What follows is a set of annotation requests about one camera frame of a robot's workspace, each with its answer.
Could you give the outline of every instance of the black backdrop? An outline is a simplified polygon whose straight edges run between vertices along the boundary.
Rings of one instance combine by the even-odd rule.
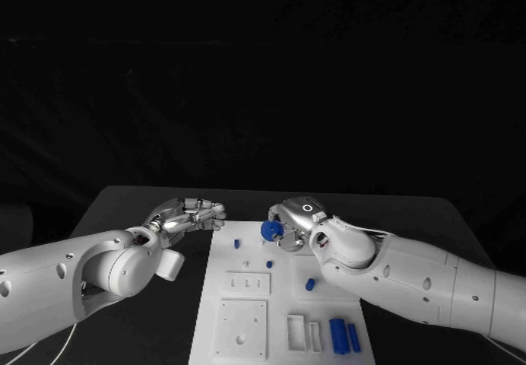
[[[421,195],[526,275],[519,3],[178,6],[6,19],[0,201],[35,244],[108,185]]]

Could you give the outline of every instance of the blue object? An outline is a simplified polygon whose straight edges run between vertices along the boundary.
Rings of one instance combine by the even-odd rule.
[[[264,221],[264,223],[261,225],[261,235],[263,235],[263,238],[268,242],[274,242],[273,234],[277,233],[280,236],[283,236],[283,232],[284,232],[284,229],[283,229],[281,222],[278,222],[278,221],[274,221],[274,222]]]
[[[309,290],[309,291],[313,291],[313,288],[315,288],[315,279],[309,279],[307,281],[307,285],[304,286],[304,288]]]
[[[342,318],[335,318],[329,323],[332,325],[332,346],[335,347],[335,354],[345,355],[351,353],[346,321]]]
[[[356,327],[355,325],[349,325],[349,335],[351,335],[351,343],[353,344],[355,352],[362,352],[359,348],[359,335],[356,334]]]

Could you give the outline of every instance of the blue gear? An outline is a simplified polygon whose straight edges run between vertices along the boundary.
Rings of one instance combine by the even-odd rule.
[[[278,222],[278,221],[274,221],[274,222],[264,221],[264,223],[261,225],[261,235],[263,235],[263,238],[267,241],[274,242],[273,234],[277,233],[280,236],[283,236],[284,231],[286,230],[283,229],[281,222]]]

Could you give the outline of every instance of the gray table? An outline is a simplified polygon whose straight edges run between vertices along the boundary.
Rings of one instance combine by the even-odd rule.
[[[176,197],[224,203],[228,220],[264,221],[268,208],[299,195],[317,198],[327,210],[352,224],[423,240],[495,268],[456,207],[441,198],[110,186],[72,236],[142,225],[156,206]],[[212,231],[186,234],[175,247],[186,256],[176,281],[155,276],[136,297],[104,308],[80,323],[58,365],[188,363],[211,241]],[[362,307],[379,365],[521,363],[482,335],[411,322],[365,300]],[[54,360],[70,332],[67,329],[41,341],[19,364]]]

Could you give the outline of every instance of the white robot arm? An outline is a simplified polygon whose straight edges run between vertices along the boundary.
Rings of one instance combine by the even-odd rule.
[[[133,297],[185,261],[169,249],[193,230],[221,230],[222,204],[173,199],[142,227],[113,230],[0,255],[0,354],[19,350]]]
[[[310,246],[332,285],[411,321],[477,332],[526,351],[526,278],[353,226],[312,197],[274,205],[276,219],[291,232],[273,240],[290,252]]]

